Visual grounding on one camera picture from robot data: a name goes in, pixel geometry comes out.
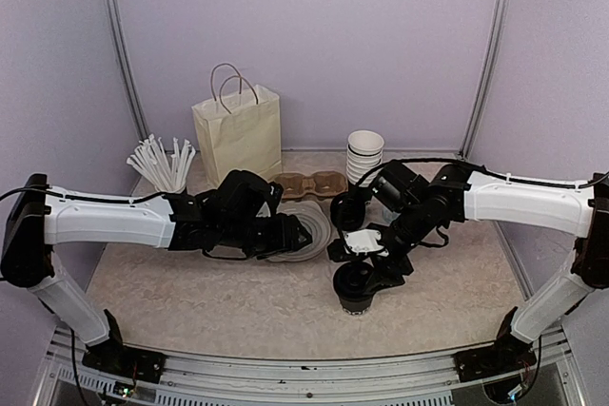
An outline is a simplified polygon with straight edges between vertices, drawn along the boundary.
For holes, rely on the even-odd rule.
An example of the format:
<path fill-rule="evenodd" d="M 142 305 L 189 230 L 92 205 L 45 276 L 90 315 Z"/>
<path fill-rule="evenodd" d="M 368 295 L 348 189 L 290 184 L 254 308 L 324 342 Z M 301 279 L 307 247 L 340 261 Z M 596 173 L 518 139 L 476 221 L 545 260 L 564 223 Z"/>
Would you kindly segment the black plastic cup lid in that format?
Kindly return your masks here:
<path fill-rule="evenodd" d="M 364 261 L 345 263 L 333 276 L 333 287 L 340 300 L 363 301 L 372 297 L 368 282 L 374 267 Z"/>

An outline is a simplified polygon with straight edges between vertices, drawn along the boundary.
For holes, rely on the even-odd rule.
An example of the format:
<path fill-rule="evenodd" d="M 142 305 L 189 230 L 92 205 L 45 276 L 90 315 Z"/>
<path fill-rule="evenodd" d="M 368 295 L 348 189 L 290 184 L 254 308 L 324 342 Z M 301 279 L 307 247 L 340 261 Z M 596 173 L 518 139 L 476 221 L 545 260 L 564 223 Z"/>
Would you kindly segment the brown cardboard cup carrier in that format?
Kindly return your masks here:
<path fill-rule="evenodd" d="M 306 196 L 318 199 L 334 198 L 347 191 L 345 175 L 338 171 L 317 171 L 310 175 L 284 172 L 272 178 L 284 189 L 283 200 L 299 200 Z"/>

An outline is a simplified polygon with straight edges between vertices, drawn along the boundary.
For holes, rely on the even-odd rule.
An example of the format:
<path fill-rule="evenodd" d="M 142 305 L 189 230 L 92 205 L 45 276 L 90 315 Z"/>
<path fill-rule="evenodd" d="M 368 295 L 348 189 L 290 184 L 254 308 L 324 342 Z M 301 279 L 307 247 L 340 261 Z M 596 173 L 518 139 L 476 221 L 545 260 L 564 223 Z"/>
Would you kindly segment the cream paper bag with handles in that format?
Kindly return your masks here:
<path fill-rule="evenodd" d="M 270 180 L 283 171 L 280 96 L 226 66 L 238 90 L 224 95 L 214 87 L 209 99 L 192 107 L 206 178 L 217 186 L 230 171 L 247 170 Z"/>

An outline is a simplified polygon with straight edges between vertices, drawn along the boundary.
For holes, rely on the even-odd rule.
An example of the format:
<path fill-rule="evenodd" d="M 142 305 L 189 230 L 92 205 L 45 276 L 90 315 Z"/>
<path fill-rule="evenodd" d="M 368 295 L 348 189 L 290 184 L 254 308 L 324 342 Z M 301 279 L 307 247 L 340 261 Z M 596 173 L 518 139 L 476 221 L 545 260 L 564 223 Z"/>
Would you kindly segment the black paper coffee cup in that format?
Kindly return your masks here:
<path fill-rule="evenodd" d="M 372 296 L 345 296 L 339 295 L 339 302 L 343 310 L 351 316 L 360 316 L 365 314 L 373 301 Z"/>

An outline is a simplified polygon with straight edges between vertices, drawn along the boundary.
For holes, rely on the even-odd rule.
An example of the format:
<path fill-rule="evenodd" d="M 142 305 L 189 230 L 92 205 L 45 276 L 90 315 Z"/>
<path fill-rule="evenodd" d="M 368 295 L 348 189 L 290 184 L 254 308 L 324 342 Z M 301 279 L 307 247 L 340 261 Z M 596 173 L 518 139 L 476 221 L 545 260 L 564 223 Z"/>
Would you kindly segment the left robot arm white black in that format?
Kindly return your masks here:
<path fill-rule="evenodd" d="M 140 244 L 167 251 L 216 247 L 263 260 L 297 252 L 312 236 L 294 215 L 278 206 L 283 188 L 249 171 L 233 170 L 215 189 L 195 196 L 155 194 L 142 198 L 71 192 L 52 187 L 44 174 L 10 191 L 17 198 L 7 218 L 1 277 L 42 301 L 115 373 L 133 362 L 113 315 L 99 311 L 53 257 L 58 244 Z"/>

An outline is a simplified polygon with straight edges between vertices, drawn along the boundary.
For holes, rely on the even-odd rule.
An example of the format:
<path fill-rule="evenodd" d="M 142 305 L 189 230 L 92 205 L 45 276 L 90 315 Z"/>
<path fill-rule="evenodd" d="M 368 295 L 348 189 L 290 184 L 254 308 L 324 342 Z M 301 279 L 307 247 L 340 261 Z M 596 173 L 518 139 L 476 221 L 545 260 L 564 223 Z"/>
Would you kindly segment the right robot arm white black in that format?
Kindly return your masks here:
<path fill-rule="evenodd" d="M 605 174 L 589 181 L 543 182 L 457 161 L 428 181 L 393 160 L 378 172 L 371 192 L 398 216 L 382 237 L 390 254 L 406 254 L 432 230 L 452 222 L 512 222 L 574 236 L 572 254 L 559 271 L 504 318 L 486 352 L 495 371 L 509 370 L 548 326 L 608 286 Z"/>

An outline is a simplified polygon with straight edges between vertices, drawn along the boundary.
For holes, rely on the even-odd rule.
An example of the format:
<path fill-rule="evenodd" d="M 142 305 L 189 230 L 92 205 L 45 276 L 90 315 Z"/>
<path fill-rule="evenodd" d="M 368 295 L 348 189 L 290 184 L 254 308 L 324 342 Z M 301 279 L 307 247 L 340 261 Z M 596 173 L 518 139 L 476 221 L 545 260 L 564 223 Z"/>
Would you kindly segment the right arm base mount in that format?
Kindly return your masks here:
<path fill-rule="evenodd" d="M 459 351 L 454 355 L 454 362 L 460 382 L 469 382 L 535 365 L 537 357 L 530 345 L 514 349 L 498 348 L 493 344 Z"/>

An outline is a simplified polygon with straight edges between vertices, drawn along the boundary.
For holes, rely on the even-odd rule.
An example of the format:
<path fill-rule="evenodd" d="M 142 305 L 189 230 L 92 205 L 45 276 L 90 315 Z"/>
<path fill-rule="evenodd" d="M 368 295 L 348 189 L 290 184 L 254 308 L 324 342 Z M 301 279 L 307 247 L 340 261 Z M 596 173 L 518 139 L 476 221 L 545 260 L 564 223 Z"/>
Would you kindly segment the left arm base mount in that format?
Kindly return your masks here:
<path fill-rule="evenodd" d="M 82 364 L 103 373 L 159 384 L 167 357 L 159 352 L 125 346 L 118 352 L 97 354 L 87 350 Z"/>

